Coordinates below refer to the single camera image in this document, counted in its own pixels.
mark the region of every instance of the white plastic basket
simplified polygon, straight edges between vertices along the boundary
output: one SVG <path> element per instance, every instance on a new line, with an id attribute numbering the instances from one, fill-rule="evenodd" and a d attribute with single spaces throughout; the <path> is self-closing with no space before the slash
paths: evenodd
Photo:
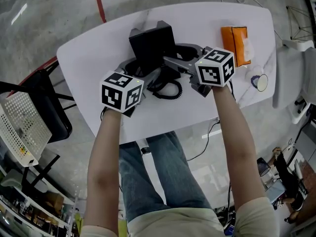
<path id="1" fill-rule="evenodd" d="M 23 167 L 39 163 L 51 132 L 29 95 L 17 92 L 0 105 L 0 136 Z"/>

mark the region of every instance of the white marble table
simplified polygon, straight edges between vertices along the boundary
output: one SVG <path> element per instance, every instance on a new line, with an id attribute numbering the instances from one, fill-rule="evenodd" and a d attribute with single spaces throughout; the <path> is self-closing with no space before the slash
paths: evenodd
<path id="1" fill-rule="evenodd" d="M 163 20 L 172 26 L 176 43 L 223 47 L 222 26 L 247 26 L 254 50 L 254 65 L 269 77 L 265 91 L 259 92 L 245 81 L 245 68 L 233 78 L 235 97 L 245 107 L 273 96 L 276 81 L 276 44 L 273 22 L 267 9 L 220 2 L 175 4 L 136 12 L 100 25 L 67 42 L 57 50 L 57 58 L 69 89 L 90 129 L 97 134 L 103 105 L 99 102 L 99 82 L 108 70 L 134 57 L 128 36 L 132 28 L 147 30 Z M 218 116 L 213 94 L 206 98 L 191 89 L 188 76 L 178 80 L 183 94 L 177 100 L 163 100 L 145 91 L 146 99 L 131 118 L 123 117 L 120 143 L 127 143 L 173 131 Z M 173 86 L 164 89 L 172 93 Z"/>

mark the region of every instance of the paper cup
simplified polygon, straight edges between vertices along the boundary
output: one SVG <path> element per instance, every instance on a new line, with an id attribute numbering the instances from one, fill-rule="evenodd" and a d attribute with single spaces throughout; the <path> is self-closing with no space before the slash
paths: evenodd
<path id="1" fill-rule="evenodd" d="M 249 68 L 245 78 L 247 82 L 251 83 L 260 92 L 264 91 L 268 86 L 268 76 L 260 66 Z"/>

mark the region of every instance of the concrete floor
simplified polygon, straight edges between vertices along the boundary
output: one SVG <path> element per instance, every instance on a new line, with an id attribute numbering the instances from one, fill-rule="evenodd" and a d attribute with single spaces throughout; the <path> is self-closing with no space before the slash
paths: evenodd
<path id="1" fill-rule="evenodd" d="M 102 0 L 108 21 L 152 7 L 194 1 L 219 0 Z M 306 10 L 305 2 L 258 1 L 272 13 L 274 27 L 279 35 L 289 39 L 285 7 L 291 5 Z M 246 0 L 246 4 L 257 5 L 252 0 Z M 21 8 L 23 12 L 13 21 Z M 309 23 L 302 17 L 299 20 L 305 25 Z M 19 83 L 55 56 L 59 46 L 101 23 L 96 0 L 0 0 L 0 80 Z M 281 46 L 278 37 L 276 45 Z M 56 85 L 56 92 L 70 94 L 60 69 L 54 71 L 51 78 Z M 67 106 L 70 102 L 64 101 L 62 104 Z M 287 110 L 273 109 L 271 99 L 248 106 L 242 111 L 255 139 L 257 154 L 265 159 L 271 157 L 274 147 L 284 147 L 289 139 L 294 139 L 300 128 L 300 124 L 291 123 Z M 61 159 L 49 174 L 72 196 L 85 198 L 87 166 L 94 136 L 77 107 L 66 110 L 66 113 L 73 125 L 73 133 L 65 141 L 48 144 L 40 163 L 45 164 L 55 154 L 59 154 Z M 207 133 L 208 127 L 209 121 L 206 121 L 177 131 L 187 158 L 195 156 L 204 148 L 206 140 L 201 136 Z M 217 134 L 210 138 L 204 155 L 190 162 L 190 168 L 197 179 L 200 177 L 198 181 L 213 207 L 225 204 L 229 183 L 225 161 L 222 135 Z M 155 179 L 150 160 L 146 167 Z M 201 177 L 200 169 L 207 170 L 208 176 Z"/>

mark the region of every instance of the shirt sleeve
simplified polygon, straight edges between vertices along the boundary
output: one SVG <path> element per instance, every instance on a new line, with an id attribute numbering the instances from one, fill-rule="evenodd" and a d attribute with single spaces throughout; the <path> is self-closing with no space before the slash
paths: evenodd
<path id="1" fill-rule="evenodd" d="M 80 237 L 117 237 L 117 235 L 103 227 L 83 226 Z"/>
<path id="2" fill-rule="evenodd" d="M 278 237 L 279 226 L 275 211 L 267 197 L 243 204 L 236 213 L 234 236 Z"/>

